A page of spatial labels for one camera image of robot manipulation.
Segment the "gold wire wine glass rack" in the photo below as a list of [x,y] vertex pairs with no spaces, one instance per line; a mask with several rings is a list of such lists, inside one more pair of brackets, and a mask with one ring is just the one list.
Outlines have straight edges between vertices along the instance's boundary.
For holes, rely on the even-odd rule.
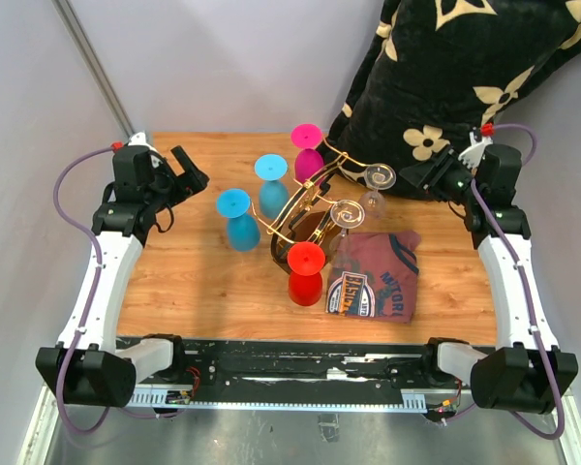
[[286,273],[291,272],[287,255],[295,243],[313,242],[323,250],[327,210],[337,202],[326,196],[333,175],[346,162],[363,169],[367,168],[366,164],[356,161],[348,152],[331,145],[328,138],[323,138],[322,142],[335,153],[335,157],[308,180],[298,184],[298,189],[290,196],[275,220],[263,220],[257,210],[252,209],[253,217],[263,225],[266,234],[270,236],[270,254],[273,262]]

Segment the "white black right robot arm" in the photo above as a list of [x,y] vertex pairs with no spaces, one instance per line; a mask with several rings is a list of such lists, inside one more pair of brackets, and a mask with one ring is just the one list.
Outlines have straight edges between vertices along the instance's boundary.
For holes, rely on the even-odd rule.
[[521,169],[517,149],[490,144],[474,160],[447,147],[400,172],[432,198],[464,206],[465,227],[489,278],[497,323],[496,347],[489,354],[459,340],[430,339],[430,356],[419,363],[419,375],[432,388],[459,379],[479,408],[561,414],[578,362],[560,349],[543,312],[531,229],[526,213],[513,203]]

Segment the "magenta plastic wine glass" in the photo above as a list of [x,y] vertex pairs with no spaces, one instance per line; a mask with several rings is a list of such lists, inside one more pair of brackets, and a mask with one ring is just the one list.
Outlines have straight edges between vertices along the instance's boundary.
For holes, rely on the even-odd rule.
[[304,123],[291,131],[290,140],[299,149],[294,161],[295,179],[303,183],[324,166],[323,158],[317,151],[322,132],[314,124]]

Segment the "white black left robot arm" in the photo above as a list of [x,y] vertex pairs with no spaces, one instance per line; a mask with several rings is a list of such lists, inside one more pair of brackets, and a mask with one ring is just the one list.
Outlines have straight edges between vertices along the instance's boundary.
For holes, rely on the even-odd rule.
[[181,381],[188,371],[178,335],[149,334],[125,350],[116,347],[117,324],[127,286],[157,216],[202,192],[208,176],[182,146],[170,151],[182,172],[143,142],[108,148],[113,179],[92,224],[76,228],[91,241],[91,255],[76,305],[52,347],[35,364],[62,405],[122,408],[137,384],[151,376]]

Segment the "maroon t-shirt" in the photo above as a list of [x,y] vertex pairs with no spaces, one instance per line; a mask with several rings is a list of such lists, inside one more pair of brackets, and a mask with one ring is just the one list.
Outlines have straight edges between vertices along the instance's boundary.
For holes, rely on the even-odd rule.
[[358,232],[342,239],[327,282],[325,312],[407,324],[417,302],[415,231]]

